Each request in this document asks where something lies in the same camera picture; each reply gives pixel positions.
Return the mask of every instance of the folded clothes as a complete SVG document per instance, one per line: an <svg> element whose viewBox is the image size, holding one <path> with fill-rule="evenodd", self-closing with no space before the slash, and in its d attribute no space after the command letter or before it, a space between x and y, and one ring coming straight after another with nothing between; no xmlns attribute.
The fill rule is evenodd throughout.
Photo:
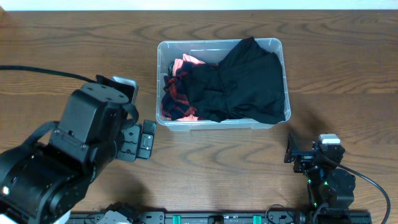
<svg viewBox="0 0 398 224"><path fill-rule="evenodd" d="M285 120L282 65L253 37L241 40L217 65L183 55L174 61L172 74L164 78L162 99L162 114L172 120Z"/></svg>

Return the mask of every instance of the wooden table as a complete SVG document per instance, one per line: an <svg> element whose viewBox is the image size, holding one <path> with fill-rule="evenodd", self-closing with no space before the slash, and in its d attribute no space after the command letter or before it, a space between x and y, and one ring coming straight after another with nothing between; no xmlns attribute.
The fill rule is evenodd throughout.
<svg viewBox="0 0 398 224"><path fill-rule="evenodd" d="M284 47L292 117L269 130L173 133L158 126L149 161L114 161L75 211L116 201L176 210L265 210L308 203L306 178L283 158L290 131L336 133L342 164L388 192L398 222L397 11L8 12L0 64L30 65L89 78L137 80L140 119L155 120L157 46L163 40L276 37ZM83 83L28 72L0 74L0 151L45 121L60 119ZM386 201L357 178L351 208L374 223Z"/></svg>

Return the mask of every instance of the white wall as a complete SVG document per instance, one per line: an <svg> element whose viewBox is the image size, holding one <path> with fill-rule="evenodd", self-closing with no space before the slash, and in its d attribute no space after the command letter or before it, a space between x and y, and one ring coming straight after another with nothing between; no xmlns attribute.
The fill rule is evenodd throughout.
<svg viewBox="0 0 398 224"><path fill-rule="evenodd" d="M0 0L6 11L398 9L398 0Z"/></svg>

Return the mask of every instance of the plastic bin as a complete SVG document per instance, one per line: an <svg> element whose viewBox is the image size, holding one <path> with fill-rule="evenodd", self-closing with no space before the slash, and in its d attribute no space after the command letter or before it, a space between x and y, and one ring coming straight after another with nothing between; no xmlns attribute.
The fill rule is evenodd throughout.
<svg viewBox="0 0 398 224"><path fill-rule="evenodd" d="M172 121L162 116L160 104L165 91L163 76L167 75L169 62L182 58L182 54L189 54L206 63L218 63L240 40L187 40L163 41L157 48L157 100L156 120L159 124L168 127L171 131L190 131L193 129L226 129L226 128L252 128L268 129L274 124L262 124L253 119L229 119L220 123L214 121ZM289 95L287 94L286 72L282 43L276 38L256 39L257 43L269 52L275 52L282 64L285 86L285 117L290 118Z"/></svg>

